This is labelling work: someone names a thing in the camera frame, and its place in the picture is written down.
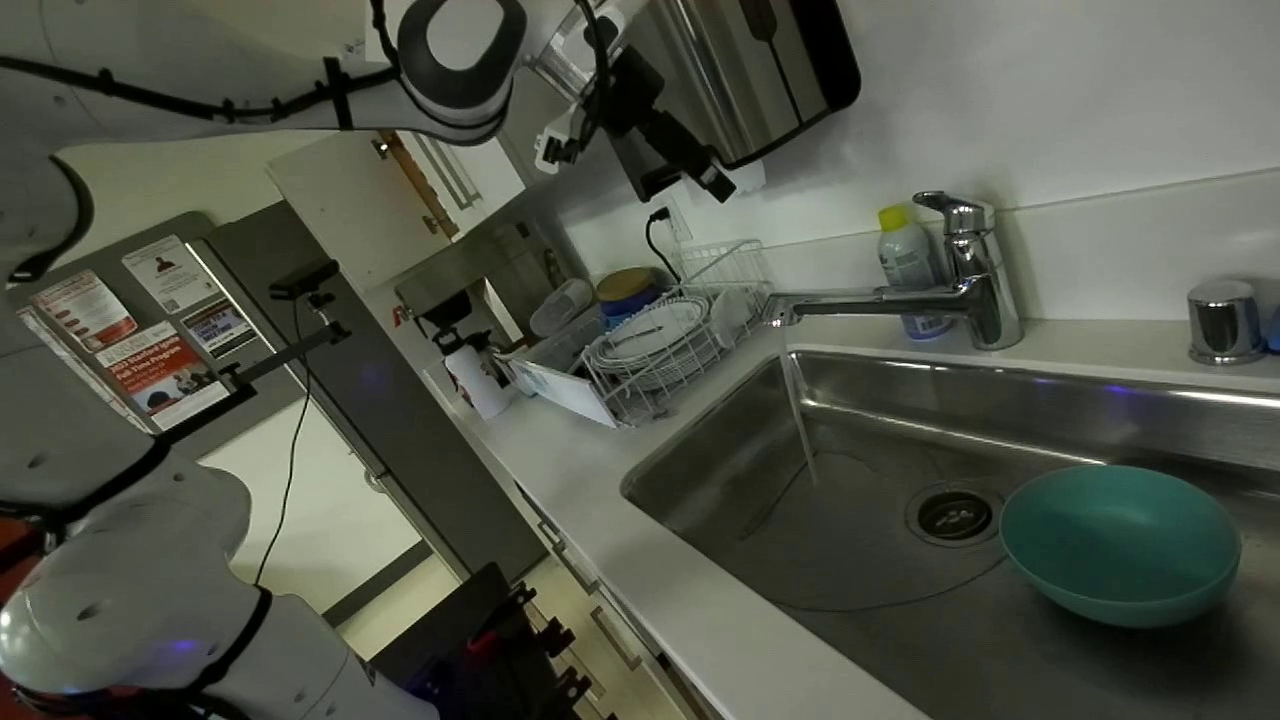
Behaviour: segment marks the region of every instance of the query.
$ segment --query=white countertop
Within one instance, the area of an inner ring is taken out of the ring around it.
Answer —
[[[667,446],[681,429],[783,347],[1280,390],[1280,359],[1231,373],[1191,364],[1183,325],[1036,325],[1009,351],[972,351],[961,331],[944,345],[911,347],[895,320],[832,316],[740,347],[693,389],[674,416],[643,429],[601,429],[543,400],[515,400],[491,425],[466,418],[462,431],[484,464],[538,503],[699,691],[735,720],[920,715],[893,686],[621,497],[621,483],[647,454]]]

